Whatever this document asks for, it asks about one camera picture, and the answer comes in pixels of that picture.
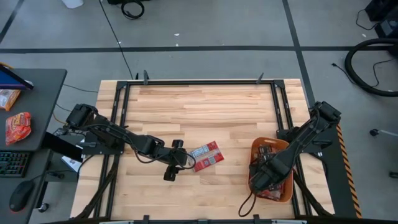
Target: computer mouse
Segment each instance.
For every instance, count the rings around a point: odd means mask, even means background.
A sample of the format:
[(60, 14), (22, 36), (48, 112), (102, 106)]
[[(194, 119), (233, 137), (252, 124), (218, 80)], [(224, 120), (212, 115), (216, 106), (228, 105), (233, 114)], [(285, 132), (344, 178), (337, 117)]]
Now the computer mouse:
[(21, 182), (12, 193), (10, 198), (10, 209), (14, 212), (19, 212), (24, 209), (27, 200), (34, 188), (33, 180)]

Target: gray floor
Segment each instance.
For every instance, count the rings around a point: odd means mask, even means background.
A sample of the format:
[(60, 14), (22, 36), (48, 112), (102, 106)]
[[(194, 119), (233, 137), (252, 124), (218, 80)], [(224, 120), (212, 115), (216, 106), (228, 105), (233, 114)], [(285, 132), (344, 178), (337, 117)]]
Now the gray floor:
[[(289, 0), (301, 46), (352, 46), (377, 37), (354, 23), (356, 13), (370, 0)], [(293, 46), (281, 0), (153, 0), (144, 2), (146, 13), (137, 21), (125, 19), (120, 9), (104, 7), (123, 47), (179, 47), (267, 45)], [(16, 5), (0, 0), (0, 29)], [(359, 23), (371, 27), (362, 13)], [(0, 49), (52, 49), (117, 47), (98, 1), (86, 0), (74, 10), (61, 0), (25, 0)], [(294, 51), (127, 52), (132, 73), (149, 72), (151, 78), (301, 78)], [(398, 220), (398, 139), (371, 137), (372, 128), (398, 131), (398, 101), (366, 94), (344, 73), (346, 52), (303, 52), (316, 100), (325, 100), (342, 113), (342, 128), (360, 206), (365, 218)], [(389, 59), (385, 52), (360, 52), (353, 66), (363, 78), (375, 82), (372, 64)], [(19, 68), (65, 68), (65, 83), (97, 90), (100, 80), (128, 79), (120, 53), (0, 54), (0, 61)], [(380, 88), (396, 90), (398, 63), (376, 67)], [(96, 95), (64, 87), (58, 103), (71, 109), (76, 103), (94, 104)], [(60, 119), (68, 113), (55, 109)], [(59, 127), (52, 120), (49, 131)], [(31, 223), (65, 220), (73, 203), (75, 184), (52, 184), (45, 213), (35, 212)]]

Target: wooden table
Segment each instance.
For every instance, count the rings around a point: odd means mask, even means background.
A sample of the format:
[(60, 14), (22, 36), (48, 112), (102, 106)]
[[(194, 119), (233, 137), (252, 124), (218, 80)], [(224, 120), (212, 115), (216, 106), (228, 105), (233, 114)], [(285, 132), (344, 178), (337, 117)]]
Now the wooden table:
[[(294, 125), (300, 126), (309, 118), (302, 84), (299, 79), (284, 81)], [(108, 119), (116, 82), (102, 81), (99, 88), (96, 107)], [(280, 92), (278, 96), (284, 114)], [(165, 164), (141, 164), (126, 146), (119, 164), (112, 220), (142, 220), (143, 215), (150, 215), (151, 220), (239, 218), (239, 206), (249, 195), (246, 183), (251, 144), (260, 136), (275, 138), (277, 129), (271, 88), (264, 85), (134, 86), (130, 89), (126, 125), (136, 134), (163, 139), (166, 146), (171, 146), (173, 139), (183, 139), (187, 151), (216, 141), (225, 160), (197, 173), (184, 170), (175, 182), (167, 182), (163, 180)], [(300, 157), (308, 188), (333, 213), (322, 163), (308, 154)], [(102, 161), (103, 156), (95, 156), (82, 167), (71, 217), (79, 214), (96, 192)], [(296, 189), (303, 213), (301, 192)], [(106, 195), (101, 215), (105, 207)], [(261, 218), (294, 217), (290, 201), (257, 200), (246, 218), (252, 218), (252, 214)]]

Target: orange basket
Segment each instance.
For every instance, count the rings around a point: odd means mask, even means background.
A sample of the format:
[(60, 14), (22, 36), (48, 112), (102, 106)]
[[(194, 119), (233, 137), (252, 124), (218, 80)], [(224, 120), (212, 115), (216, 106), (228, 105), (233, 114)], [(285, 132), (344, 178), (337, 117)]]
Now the orange basket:
[[(253, 143), (251, 145), (250, 164), (255, 160), (255, 158), (257, 158), (257, 156), (255, 156), (255, 155), (259, 154), (260, 146), (270, 146), (272, 149), (272, 152), (278, 152), (278, 151), (286, 149), (288, 145), (289, 145), (288, 142), (280, 140), (280, 139), (257, 138), (256, 140), (253, 141)], [(275, 202), (288, 202), (292, 198), (292, 195), (293, 195), (293, 172), (290, 172), (289, 176), (283, 183), (283, 186), (284, 186), (284, 191), (280, 195), (279, 201), (261, 197), (260, 195), (258, 195), (257, 197), (263, 198), (266, 200), (272, 200)]]

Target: office chair wheel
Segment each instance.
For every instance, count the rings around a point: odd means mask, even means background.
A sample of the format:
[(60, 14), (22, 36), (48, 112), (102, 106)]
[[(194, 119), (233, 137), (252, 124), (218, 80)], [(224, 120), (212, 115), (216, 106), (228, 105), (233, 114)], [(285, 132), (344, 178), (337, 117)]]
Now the office chair wheel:
[(49, 209), (49, 207), (50, 207), (49, 204), (47, 204), (47, 203), (42, 203), (42, 206), (40, 206), (40, 208), (38, 208), (37, 210), (38, 210), (40, 213), (43, 213), (43, 212), (47, 211), (47, 209)]
[(377, 136), (379, 134), (379, 130), (372, 129), (372, 130), (369, 131), (369, 133), (371, 134), (371, 136)]

